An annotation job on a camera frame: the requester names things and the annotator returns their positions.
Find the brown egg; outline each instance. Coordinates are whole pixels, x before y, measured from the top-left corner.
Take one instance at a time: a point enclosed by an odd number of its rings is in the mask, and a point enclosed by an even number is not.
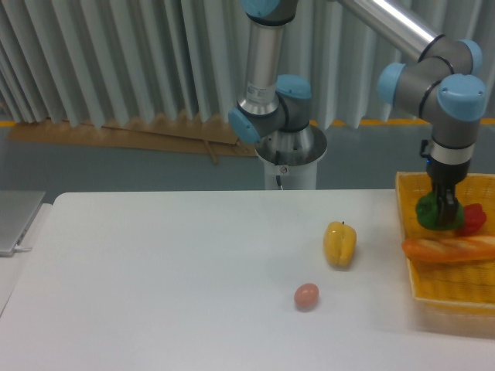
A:
[[[294,301],[300,308],[310,308],[318,301],[318,286],[304,284],[295,291]]]

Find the green vegetable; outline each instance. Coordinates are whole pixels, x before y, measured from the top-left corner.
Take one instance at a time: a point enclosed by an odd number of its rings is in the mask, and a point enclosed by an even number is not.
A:
[[[439,207],[436,203],[435,193],[430,192],[428,195],[419,199],[416,204],[416,216],[418,223],[427,230],[454,230],[460,228],[464,224],[464,210],[459,204],[457,215],[454,222],[449,226],[438,226]]]

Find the plastic basket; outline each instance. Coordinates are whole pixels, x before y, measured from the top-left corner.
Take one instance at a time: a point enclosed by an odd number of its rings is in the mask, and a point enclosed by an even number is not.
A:
[[[415,207],[431,191],[424,172],[399,172],[395,179],[403,238],[454,237],[453,231],[432,231],[419,225]],[[495,175],[472,174],[456,187],[463,205],[481,203],[487,222],[477,234],[495,234]],[[495,260],[429,263],[408,260],[413,296],[438,308],[495,314]]]

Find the yellow bell pepper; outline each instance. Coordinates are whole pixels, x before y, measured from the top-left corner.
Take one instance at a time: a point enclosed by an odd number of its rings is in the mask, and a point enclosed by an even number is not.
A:
[[[323,237],[323,249],[330,264],[347,267],[354,255],[356,231],[344,222],[332,222]]]

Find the floor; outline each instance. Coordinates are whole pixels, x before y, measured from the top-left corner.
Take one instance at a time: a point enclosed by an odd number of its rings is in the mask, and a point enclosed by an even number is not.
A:
[[[0,189],[43,190],[45,202],[65,192],[263,189],[256,158],[47,145],[6,140],[0,128]],[[427,125],[331,127],[318,165],[318,189],[391,189],[397,171],[424,171],[419,157]],[[495,125],[481,127],[471,172],[495,173]]]

